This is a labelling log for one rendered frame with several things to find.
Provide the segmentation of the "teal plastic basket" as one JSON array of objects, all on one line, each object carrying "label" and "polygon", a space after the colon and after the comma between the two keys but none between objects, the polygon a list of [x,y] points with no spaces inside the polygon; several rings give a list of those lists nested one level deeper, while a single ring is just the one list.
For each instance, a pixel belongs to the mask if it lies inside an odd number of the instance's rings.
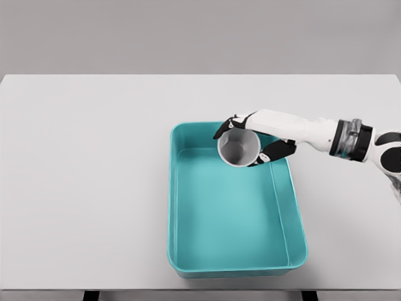
[{"label": "teal plastic basket", "polygon": [[219,157],[219,122],[170,134],[167,256],[182,278],[279,276],[308,244],[287,159],[236,168]]}]

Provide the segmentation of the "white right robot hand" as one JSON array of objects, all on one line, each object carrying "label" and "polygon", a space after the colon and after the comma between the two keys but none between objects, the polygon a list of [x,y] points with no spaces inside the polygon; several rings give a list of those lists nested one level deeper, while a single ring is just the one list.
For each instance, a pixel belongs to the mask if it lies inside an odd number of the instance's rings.
[{"label": "white right robot hand", "polygon": [[296,151],[296,143],[301,139],[296,125],[298,118],[281,112],[261,109],[251,114],[235,114],[224,121],[213,136],[219,140],[225,132],[240,129],[271,135],[278,138],[277,141],[262,148],[255,160],[248,164],[249,167],[259,166],[267,162],[278,161],[291,156]]}]

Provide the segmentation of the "white paper cup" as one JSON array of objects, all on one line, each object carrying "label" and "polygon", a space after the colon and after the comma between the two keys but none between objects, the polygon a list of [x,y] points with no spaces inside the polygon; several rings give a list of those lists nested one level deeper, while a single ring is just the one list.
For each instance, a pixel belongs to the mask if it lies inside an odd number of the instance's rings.
[{"label": "white paper cup", "polygon": [[247,167],[256,161],[261,143],[251,130],[233,128],[217,140],[220,158],[232,167]]}]

